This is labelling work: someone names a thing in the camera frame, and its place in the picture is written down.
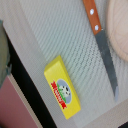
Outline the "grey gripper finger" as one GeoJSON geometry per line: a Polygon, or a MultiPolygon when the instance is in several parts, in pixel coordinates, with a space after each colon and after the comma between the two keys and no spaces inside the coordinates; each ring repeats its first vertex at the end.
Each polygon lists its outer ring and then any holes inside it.
{"type": "Polygon", "coordinates": [[[7,75],[11,73],[12,64],[10,63],[10,53],[7,36],[3,27],[3,21],[0,20],[0,88],[7,75]]]}

